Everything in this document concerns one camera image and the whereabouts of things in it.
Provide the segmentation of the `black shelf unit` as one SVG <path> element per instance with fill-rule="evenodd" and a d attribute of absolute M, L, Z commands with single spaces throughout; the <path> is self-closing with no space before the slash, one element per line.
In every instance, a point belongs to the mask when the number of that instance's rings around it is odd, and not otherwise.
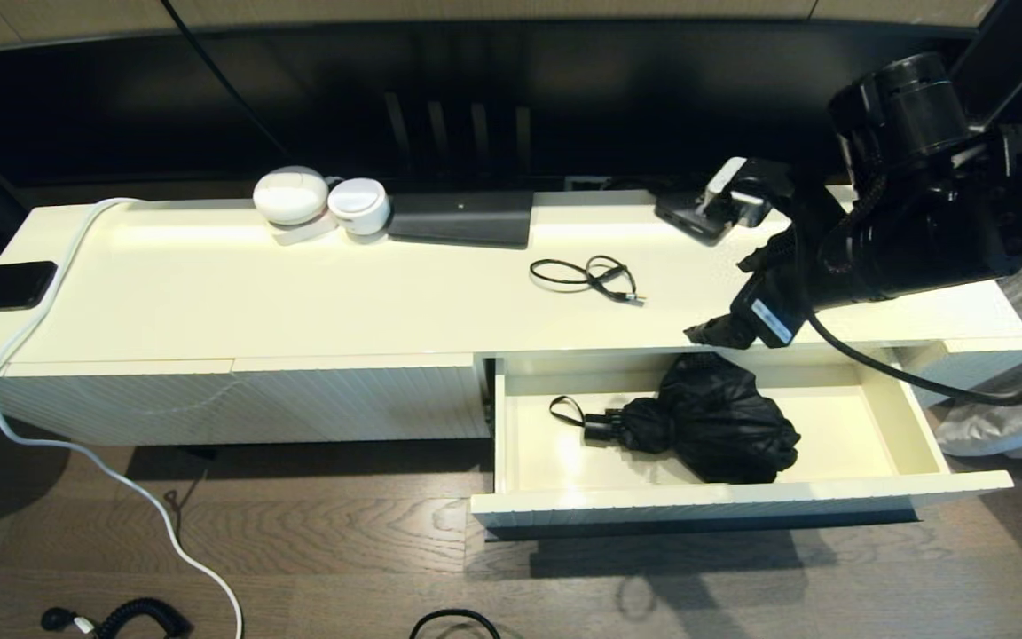
<path fill-rule="evenodd" d="M 950 80 L 970 129 L 984 130 L 1022 91 L 1022 0 L 996 0 Z"/>

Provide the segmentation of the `thin dark metal rod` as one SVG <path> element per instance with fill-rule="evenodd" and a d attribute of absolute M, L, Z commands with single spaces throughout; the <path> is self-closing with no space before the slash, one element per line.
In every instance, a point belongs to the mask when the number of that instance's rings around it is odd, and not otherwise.
<path fill-rule="evenodd" d="M 802 530 L 812 527 L 848 527 L 864 524 L 905 524 L 919 522 L 913 509 L 884 512 L 855 512 L 794 517 L 746 517 L 729 519 L 681 519 L 681 521 L 628 522 L 601 524 L 536 524 L 495 527 L 483 538 L 494 541 L 580 539 L 614 535 L 656 535 L 679 533 L 757 533 L 773 530 Z"/>

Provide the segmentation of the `small black box white label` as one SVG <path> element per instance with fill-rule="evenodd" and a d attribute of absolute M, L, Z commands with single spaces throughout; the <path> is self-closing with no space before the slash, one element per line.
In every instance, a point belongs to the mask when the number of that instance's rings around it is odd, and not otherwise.
<path fill-rule="evenodd" d="M 704 193 L 670 191 L 656 195 L 654 214 L 690 239 L 705 246 L 715 246 L 730 232 L 733 219 L 721 206 L 713 213 L 707 213 L 707 206 L 709 195 Z"/>

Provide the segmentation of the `flat black rectangular box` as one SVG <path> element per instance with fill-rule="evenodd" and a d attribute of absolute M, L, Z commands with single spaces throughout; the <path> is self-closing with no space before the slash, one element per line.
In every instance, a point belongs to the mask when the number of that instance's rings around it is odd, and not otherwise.
<path fill-rule="evenodd" d="M 397 241 L 527 249 L 535 193 L 401 193 L 386 231 Z"/>

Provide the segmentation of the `white ribbed drawer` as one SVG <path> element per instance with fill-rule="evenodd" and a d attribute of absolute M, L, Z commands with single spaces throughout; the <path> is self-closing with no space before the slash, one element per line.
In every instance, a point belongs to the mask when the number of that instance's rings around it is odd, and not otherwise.
<path fill-rule="evenodd" d="M 756 375 L 800 436 L 798 461 L 766 485 L 695 477 L 670 454 L 585 442 L 550 413 L 568 396 L 589 413 L 650 397 L 665 349 L 519 353 L 496 363 L 493 493 L 470 499 L 495 535 L 576 527 L 911 517 L 921 507 L 1010 489 L 1005 470 L 956 473 L 911 387 L 826 351 L 725 351 Z"/>

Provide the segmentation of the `black umbrella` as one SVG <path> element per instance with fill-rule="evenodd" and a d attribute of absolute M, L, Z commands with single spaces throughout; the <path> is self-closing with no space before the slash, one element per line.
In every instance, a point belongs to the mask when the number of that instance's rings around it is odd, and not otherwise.
<path fill-rule="evenodd" d="M 756 375 L 718 353 L 682 353 L 656 395 L 624 407 L 588 414 L 571 396 L 548 410 L 578 426 L 585 441 L 622 446 L 638 454 L 672 454 L 705 483 L 772 483 L 798 461 L 800 433 Z"/>

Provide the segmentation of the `small white round device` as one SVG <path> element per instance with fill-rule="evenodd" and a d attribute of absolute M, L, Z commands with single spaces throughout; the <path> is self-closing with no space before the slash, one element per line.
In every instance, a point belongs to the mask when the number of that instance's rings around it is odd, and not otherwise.
<path fill-rule="evenodd" d="M 330 189 L 327 207 L 338 225 L 356 236 L 381 233 L 392 215 L 384 185 L 370 178 L 344 179 Z"/>

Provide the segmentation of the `white TV cabinet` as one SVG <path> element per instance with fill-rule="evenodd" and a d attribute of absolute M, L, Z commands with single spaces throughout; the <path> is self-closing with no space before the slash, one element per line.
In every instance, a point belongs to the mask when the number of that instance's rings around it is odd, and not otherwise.
<path fill-rule="evenodd" d="M 94 446 L 487 436 L 487 363 L 692 349 L 772 214 L 704 246 L 639 193 L 536 197 L 525 250 L 280 246 L 245 200 L 39 208 L 0 264 L 52 260 L 36 311 L 0 312 L 0 412 Z"/>

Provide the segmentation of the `large white round device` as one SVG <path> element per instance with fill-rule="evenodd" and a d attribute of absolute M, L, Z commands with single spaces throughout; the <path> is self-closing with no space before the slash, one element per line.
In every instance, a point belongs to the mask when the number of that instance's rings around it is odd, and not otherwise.
<path fill-rule="evenodd" d="M 268 223 L 296 225 L 323 215 L 329 184 L 317 171 L 303 166 L 281 167 L 256 182 L 252 202 Z"/>

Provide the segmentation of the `black television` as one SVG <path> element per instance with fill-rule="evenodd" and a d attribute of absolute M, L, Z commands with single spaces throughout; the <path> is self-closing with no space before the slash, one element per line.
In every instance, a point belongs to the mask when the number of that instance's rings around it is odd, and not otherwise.
<path fill-rule="evenodd" d="M 795 21 L 384 22 L 0 50 L 17 187 L 244 177 L 684 174 L 729 156 L 839 170 L 829 99 L 964 29 Z"/>

